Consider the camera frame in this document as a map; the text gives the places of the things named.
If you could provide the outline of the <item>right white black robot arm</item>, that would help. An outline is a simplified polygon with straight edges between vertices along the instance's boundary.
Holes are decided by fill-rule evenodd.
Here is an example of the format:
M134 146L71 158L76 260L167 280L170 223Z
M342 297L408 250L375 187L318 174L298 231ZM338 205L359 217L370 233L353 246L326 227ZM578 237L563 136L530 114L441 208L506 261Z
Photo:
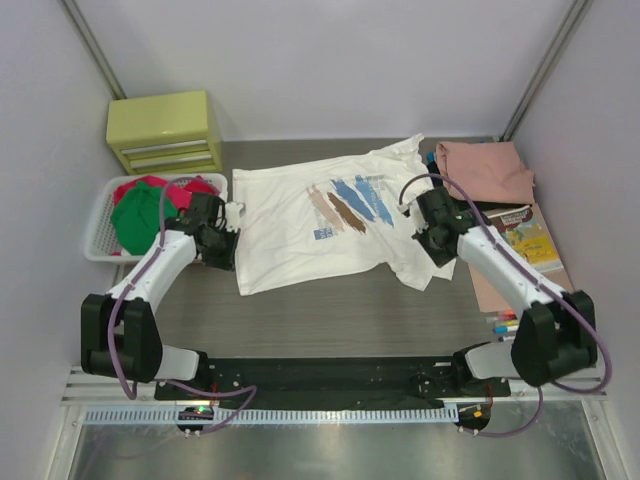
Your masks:
M515 376L540 387L593 367L598 360L593 301L569 292L537 272L473 209L459 209L447 190L437 187L416 199L413 238L442 267L465 261L492 285L518 317L515 338L464 351L475 379Z

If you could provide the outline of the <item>white printed t shirt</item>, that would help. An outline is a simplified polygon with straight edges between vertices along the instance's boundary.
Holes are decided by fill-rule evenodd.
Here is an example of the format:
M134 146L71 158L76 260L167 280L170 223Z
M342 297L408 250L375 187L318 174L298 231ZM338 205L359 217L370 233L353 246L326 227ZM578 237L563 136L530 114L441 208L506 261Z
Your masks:
M268 169L236 169L233 198L245 213L236 249L239 292L249 296L385 264L423 291L449 280L454 262L434 264L412 236L400 202L431 189L421 134L360 155Z

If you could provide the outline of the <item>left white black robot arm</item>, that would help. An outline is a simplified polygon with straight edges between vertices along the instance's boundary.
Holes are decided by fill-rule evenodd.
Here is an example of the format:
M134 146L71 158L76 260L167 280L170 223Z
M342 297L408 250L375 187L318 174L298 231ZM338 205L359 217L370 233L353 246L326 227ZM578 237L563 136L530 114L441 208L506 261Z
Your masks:
M212 383L205 353L165 345L155 313L169 287L193 261L235 269L235 251L245 206L196 193L186 209L160 214L154 243L131 272L107 293L81 305L81 367L116 378L136 397L138 383L184 384L204 390Z

